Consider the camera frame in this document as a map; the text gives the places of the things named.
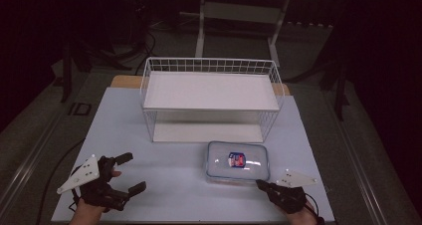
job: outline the dark background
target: dark background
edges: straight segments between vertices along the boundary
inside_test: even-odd
[[[180,9],[198,11],[199,0],[150,1],[170,22],[177,21],[174,12]],[[54,80],[50,67],[62,58],[67,20],[79,22],[74,29],[81,30],[81,35],[98,48],[109,48],[110,38],[117,36],[116,31],[104,26],[112,24],[104,18],[105,9],[115,9],[112,4],[99,5],[96,0],[0,2],[1,131]],[[126,12],[130,7],[120,9]],[[67,10],[77,13],[64,17]],[[421,11],[422,0],[355,0],[335,28],[348,47],[347,78],[354,83],[419,214]],[[337,46],[338,42],[325,49],[334,55]]]

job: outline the white wire rack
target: white wire rack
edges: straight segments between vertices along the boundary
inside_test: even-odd
[[[263,142],[266,139],[284,102],[285,91],[282,85],[282,80],[280,78],[279,72],[277,70],[277,65],[274,61],[219,58],[148,58],[145,63],[143,78],[141,82],[140,103],[146,120],[148,132],[153,141],[157,116],[159,115],[160,111],[151,110],[145,107],[145,99],[148,93],[148,86],[152,72],[192,72],[208,73],[214,75],[232,74],[268,76],[269,81],[272,85],[278,109],[276,111],[255,112],[257,114],[257,124],[260,128],[262,137],[258,141],[252,142]],[[235,140],[237,142],[251,142],[247,140],[243,141],[242,138],[238,138]]]

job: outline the white shelf panel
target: white shelf panel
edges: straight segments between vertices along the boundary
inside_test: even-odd
[[[158,112],[154,142],[263,142],[258,112]]]
[[[268,75],[153,71],[143,108],[277,112],[279,105]]]

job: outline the gray floor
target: gray floor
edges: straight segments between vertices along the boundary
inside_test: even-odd
[[[329,31],[318,27],[285,26],[277,44],[282,77],[288,78],[308,69]],[[150,32],[156,38],[153,50],[156,55],[194,57],[197,37],[194,30]],[[134,68],[142,57],[124,64]],[[204,57],[270,58],[265,38],[217,34],[206,36]],[[112,78],[133,72],[116,71],[101,62],[97,62],[89,74],[75,72],[74,91],[66,104],[60,103],[60,88],[47,87],[0,134],[1,191],[5,191],[31,149],[44,144],[36,169],[29,172],[31,176],[26,186],[17,191],[19,195],[9,203],[4,224],[35,224],[42,193],[54,166],[70,147],[86,136]],[[321,91],[317,86],[319,79],[320,75],[315,75],[298,84],[289,84],[289,88],[301,112],[337,224],[422,224],[353,84],[346,85],[345,95],[350,105],[343,108],[344,122],[340,122],[332,110],[334,93]],[[91,104],[93,111],[88,116],[67,115],[73,102]],[[52,128],[52,132],[45,133],[46,128]],[[74,149],[55,171],[47,190],[41,224],[53,224],[50,219],[59,199],[56,189],[67,179],[78,151],[79,148]],[[376,206],[382,213],[372,212],[370,207]]]

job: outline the bottom shelf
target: bottom shelf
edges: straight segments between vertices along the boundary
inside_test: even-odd
[[[158,112],[155,142],[263,142],[259,112]]]

